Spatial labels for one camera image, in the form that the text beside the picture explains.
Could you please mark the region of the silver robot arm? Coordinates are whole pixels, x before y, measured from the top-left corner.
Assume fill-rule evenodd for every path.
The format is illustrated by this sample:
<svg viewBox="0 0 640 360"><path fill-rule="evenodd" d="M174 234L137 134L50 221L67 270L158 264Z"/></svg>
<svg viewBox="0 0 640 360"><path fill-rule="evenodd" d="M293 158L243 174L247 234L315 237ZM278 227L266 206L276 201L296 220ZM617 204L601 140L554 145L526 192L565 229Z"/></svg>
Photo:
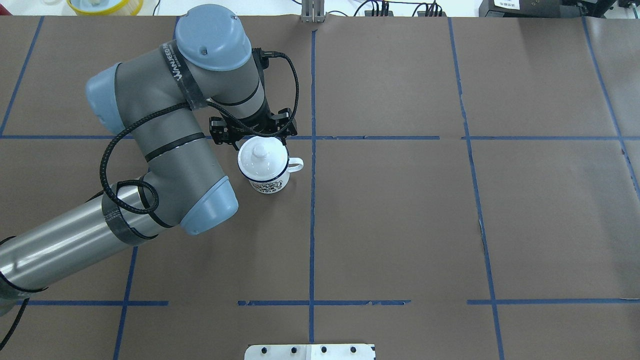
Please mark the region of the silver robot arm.
<svg viewBox="0 0 640 360"><path fill-rule="evenodd" d="M102 194L1 242L1 313L49 285L179 225L197 235L229 219L238 201L194 111L213 107L216 144L285 138L294 111L270 112L263 67L228 8L204 4L178 19L174 39L117 63L86 84L114 133L99 163Z"/></svg>

